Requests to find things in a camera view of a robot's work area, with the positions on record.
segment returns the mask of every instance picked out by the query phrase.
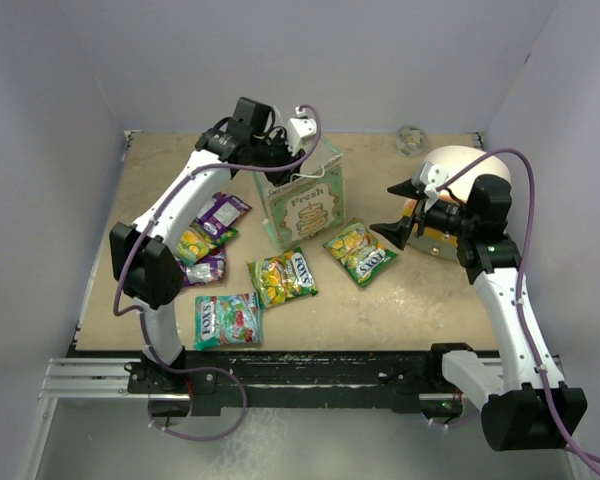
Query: candy wrapper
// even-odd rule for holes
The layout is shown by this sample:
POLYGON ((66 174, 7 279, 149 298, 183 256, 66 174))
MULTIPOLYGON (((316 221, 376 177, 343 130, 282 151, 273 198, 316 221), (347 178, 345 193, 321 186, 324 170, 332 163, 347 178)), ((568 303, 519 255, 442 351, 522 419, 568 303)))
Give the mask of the candy wrapper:
POLYGON ((198 224, 192 223, 184 232, 176 247, 176 257, 178 257, 186 267, 193 267, 198 260, 206 257, 211 253, 211 250, 218 248, 229 240, 235 237, 238 231, 235 228, 227 230, 222 237, 213 241, 209 238, 198 224))
POLYGON ((357 218, 323 246, 340 260, 351 278, 361 287, 366 287, 396 257, 357 218))
POLYGON ((251 206, 235 195, 216 193, 202 207, 196 217, 196 222, 204 229, 211 240, 217 241, 236 220, 249 210, 251 210, 251 206))
POLYGON ((217 282, 224 275, 227 266, 224 247, 214 250, 192 267, 187 267, 180 259, 177 259, 177 261, 184 274, 184 287, 195 287, 217 282))
POLYGON ((249 274, 264 308, 296 297, 316 295, 318 288, 300 247, 277 257, 250 262, 249 274))
POLYGON ((262 339, 262 309, 255 293, 196 298, 196 350, 262 339))

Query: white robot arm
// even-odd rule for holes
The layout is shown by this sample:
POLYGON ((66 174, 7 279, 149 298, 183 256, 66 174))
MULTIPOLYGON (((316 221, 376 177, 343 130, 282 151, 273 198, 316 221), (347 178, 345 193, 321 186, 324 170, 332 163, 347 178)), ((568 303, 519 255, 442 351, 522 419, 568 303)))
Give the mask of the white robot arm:
MULTIPOLYGON (((263 167, 292 163, 304 153, 306 141, 318 132, 315 120, 308 118, 304 109, 296 109, 296 115, 299 118, 290 119, 285 128, 276 127, 272 107, 241 98, 231 118, 202 135, 187 164, 155 204, 131 226, 118 223, 111 230, 116 280, 120 280, 124 262, 141 232, 151 231, 123 279, 124 292, 144 310, 151 339, 151 348, 146 345, 143 349, 148 359, 160 363, 151 352, 154 350, 160 361, 173 365, 183 352, 174 305, 182 287, 182 272, 171 252, 176 250, 182 235, 209 198, 223 189, 235 173, 227 168, 209 168, 195 176, 192 172, 202 166, 225 162, 263 167), (161 208, 164 209, 156 220, 155 212, 161 208)), ((274 185, 281 185, 297 170, 299 167, 267 174, 267 177, 274 185)))
POLYGON ((456 188, 456 179, 463 178, 488 154, 467 147, 438 150, 424 159, 412 179, 388 189, 415 199, 413 214, 392 224, 371 225, 371 229, 401 249, 412 232, 420 236, 425 228, 457 237, 458 261, 482 300, 498 341, 502 375, 485 367, 468 346, 458 344, 442 354, 442 377, 481 411, 485 438, 494 450, 564 446, 548 402, 557 405, 569 433, 584 415, 587 402, 582 389, 567 387, 540 333, 526 279, 518 281, 523 274, 518 271, 521 255, 505 231, 511 207, 508 171, 506 175, 474 172, 466 175, 465 185, 456 188), (450 180, 448 167, 452 162, 448 160, 467 153, 470 158, 463 159, 466 165, 450 180), (449 184, 460 196, 448 188, 449 184), (449 195, 443 199, 441 192, 445 190, 449 195), (552 392, 549 401, 542 376, 552 392))

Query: green candy bag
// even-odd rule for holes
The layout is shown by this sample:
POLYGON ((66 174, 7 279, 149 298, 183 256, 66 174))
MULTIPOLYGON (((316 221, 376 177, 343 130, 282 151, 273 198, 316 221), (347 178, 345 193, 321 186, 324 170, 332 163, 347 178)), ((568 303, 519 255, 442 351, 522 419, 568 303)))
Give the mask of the green candy bag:
POLYGON ((318 287, 300 247, 276 257, 249 262, 247 266, 263 308, 318 294, 318 287))
POLYGON ((196 350, 262 340, 262 309, 255 292, 196 298, 196 350))
POLYGON ((352 219, 323 247, 340 260, 351 278, 361 287, 369 285, 373 277, 397 256, 387 250, 357 218, 352 219))
POLYGON ((184 265, 192 267, 198 260, 209 255, 211 250, 224 245, 227 240, 235 237, 237 234, 238 231, 235 228, 230 228, 218 240, 213 241, 200 225, 193 222, 184 232, 180 242, 178 242, 175 255, 184 265))

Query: wooden table surface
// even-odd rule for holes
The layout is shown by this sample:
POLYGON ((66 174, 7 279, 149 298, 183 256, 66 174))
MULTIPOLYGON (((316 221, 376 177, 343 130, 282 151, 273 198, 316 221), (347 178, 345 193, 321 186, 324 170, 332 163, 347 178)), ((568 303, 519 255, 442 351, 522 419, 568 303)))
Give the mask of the wooden table surface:
MULTIPOLYGON (((409 178, 421 161, 407 159, 388 134, 328 134, 343 153, 347 219, 368 226, 399 218, 404 199, 386 188, 409 178)), ((116 221, 130 224, 162 194, 187 162, 197 135, 137 134, 127 156, 106 234, 116 221)), ((431 135, 430 148, 471 146, 469 135, 431 135)), ((180 336, 193 349, 197 295, 253 291, 247 261, 277 252, 262 227, 264 212, 252 177, 240 172, 226 190, 252 205, 239 220, 239 236, 227 245, 227 272, 220 283, 185 288, 176 299, 180 336)), ((475 349, 497 344, 486 312, 454 262, 411 247, 364 290, 322 248, 329 231, 302 244, 320 293, 264 312, 266 350, 422 350, 434 342, 466 342, 475 349)), ((135 314, 117 318, 112 304, 116 283, 108 241, 96 262, 83 309, 79 350, 139 350, 143 346, 135 314)), ((123 299, 123 305, 129 299, 123 299)))

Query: yellow candy bag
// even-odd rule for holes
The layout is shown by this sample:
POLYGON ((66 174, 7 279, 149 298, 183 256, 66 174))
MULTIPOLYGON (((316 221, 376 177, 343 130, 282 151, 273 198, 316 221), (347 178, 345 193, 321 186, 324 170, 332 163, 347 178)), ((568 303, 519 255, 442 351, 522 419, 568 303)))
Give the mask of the yellow candy bag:
POLYGON ((357 218, 323 246, 340 260, 361 287, 366 287, 378 271, 396 257, 357 218))
POLYGON ((223 245, 237 234, 238 231, 235 228, 230 228, 217 241, 213 241, 202 227, 194 222, 182 235, 175 255, 184 265, 192 267, 198 260, 209 255, 211 250, 223 245))
POLYGON ((247 266, 253 286, 264 308, 318 293, 300 247, 277 257, 249 262, 247 266))

